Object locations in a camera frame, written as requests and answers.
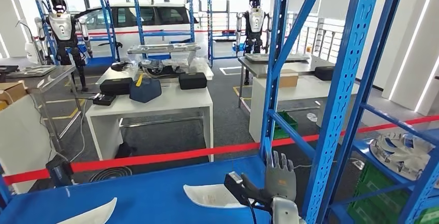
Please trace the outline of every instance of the white pillar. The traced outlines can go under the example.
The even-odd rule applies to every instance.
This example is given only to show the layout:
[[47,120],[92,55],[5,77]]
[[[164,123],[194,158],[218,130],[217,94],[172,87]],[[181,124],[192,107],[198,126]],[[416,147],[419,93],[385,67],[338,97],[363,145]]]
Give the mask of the white pillar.
[[383,97],[428,114],[439,92],[439,0],[401,0],[382,61],[393,59]]

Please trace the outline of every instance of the shelf beam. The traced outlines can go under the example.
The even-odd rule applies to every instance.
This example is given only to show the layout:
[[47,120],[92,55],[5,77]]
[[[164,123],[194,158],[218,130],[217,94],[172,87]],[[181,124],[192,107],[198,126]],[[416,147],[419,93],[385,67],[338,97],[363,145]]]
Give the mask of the shelf beam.
[[437,138],[435,138],[434,136],[431,136],[431,135],[424,133],[424,132],[420,132],[420,131],[416,130],[412,125],[409,125],[403,121],[400,121],[399,119],[397,119],[397,118],[395,118],[395,117],[393,117],[393,116],[391,116],[391,115],[389,115],[389,114],[387,114],[387,113],[385,113],[385,112],[383,112],[383,111],[381,111],[381,110],[379,110],[379,109],[377,109],[377,108],[375,108],[367,103],[362,103],[361,107],[368,110],[369,112],[385,119],[386,121],[391,122],[391,123],[399,126],[400,128],[404,129],[405,131],[407,131],[415,136],[418,136],[418,137],[420,137],[420,138],[422,138],[422,139],[424,139],[424,140],[426,140],[434,145],[439,145],[439,140]]

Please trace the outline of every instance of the cable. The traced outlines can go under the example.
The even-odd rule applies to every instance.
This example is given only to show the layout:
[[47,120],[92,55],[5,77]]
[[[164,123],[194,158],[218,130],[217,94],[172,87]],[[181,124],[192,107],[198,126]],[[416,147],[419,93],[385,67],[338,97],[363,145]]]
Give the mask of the cable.
[[49,131],[49,129],[47,128],[47,126],[41,122],[41,120],[42,120],[42,114],[41,114],[40,110],[38,109],[37,101],[36,101],[35,98],[32,96],[32,94],[29,94],[29,95],[30,95],[30,97],[32,98],[32,101],[34,102],[34,108],[35,108],[35,110],[38,111],[38,113],[40,114],[40,121],[39,121],[39,122],[40,122],[40,125],[42,125],[42,126],[47,130],[47,134],[48,134],[48,136],[49,136],[50,151],[49,151],[49,157],[47,158],[47,162],[49,162],[49,160],[50,160],[50,157],[51,157],[51,155],[52,155],[52,151],[54,151],[56,154],[58,154],[60,157],[62,157],[65,161],[68,161],[68,159],[67,159],[64,155],[62,155],[61,153],[59,153],[59,152],[57,152],[57,151],[55,151],[55,150],[53,149],[52,141],[50,140],[50,131]]
[[[86,107],[86,105],[87,105],[87,99],[85,100],[85,103],[84,103],[84,112],[85,112],[85,107]],[[82,150],[75,156],[75,157],[73,157],[71,160],[70,160],[70,162],[72,162],[73,160],[75,160],[79,155],[81,155],[83,152],[84,152],[84,150],[85,150],[85,138],[84,138],[84,133],[82,132],[82,121],[84,120],[84,116],[85,116],[85,113],[82,113],[82,117],[81,117],[81,123],[79,124],[80,125],[80,131],[81,131],[81,137],[82,137]]]
[[7,91],[0,91],[0,94],[6,93],[6,95],[8,95],[9,99],[11,100],[11,102],[13,103],[13,98],[11,97],[11,95],[7,92]]
[[253,206],[251,205],[250,200],[248,198],[247,198],[247,203],[248,203],[248,207],[250,208],[250,211],[252,212],[253,224],[257,224],[255,210],[253,209]]

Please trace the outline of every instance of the black case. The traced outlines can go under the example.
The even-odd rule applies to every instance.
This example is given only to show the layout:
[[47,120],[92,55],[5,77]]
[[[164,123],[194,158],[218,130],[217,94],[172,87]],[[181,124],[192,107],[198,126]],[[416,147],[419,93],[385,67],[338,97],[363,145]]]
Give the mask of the black case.
[[99,89],[104,95],[129,95],[132,78],[107,79],[100,84]]
[[184,73],[179,76],[179,83],[181,89],[206,88],[207,79],[204,73]]
[[333,73],[333,66],[319,66],[315,69],[315,76],[322,81],[331,81]]

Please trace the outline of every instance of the electronic device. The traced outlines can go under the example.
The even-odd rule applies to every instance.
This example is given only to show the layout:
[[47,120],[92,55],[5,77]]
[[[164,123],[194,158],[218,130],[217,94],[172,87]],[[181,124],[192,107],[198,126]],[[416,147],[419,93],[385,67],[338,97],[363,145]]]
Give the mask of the electronic device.
[[93,98],[93,104],[95,105],[110,106],[111,103],[116,99],[116,96],[98,93],[92,98]]
[[104,95],[128,95],[132,82],[132,78],[107,79],[100,84],[99,89]]
[[179,83],[181,89],[195,89],[207,87],[207,79],[202,72],[181,74],[179,76]]

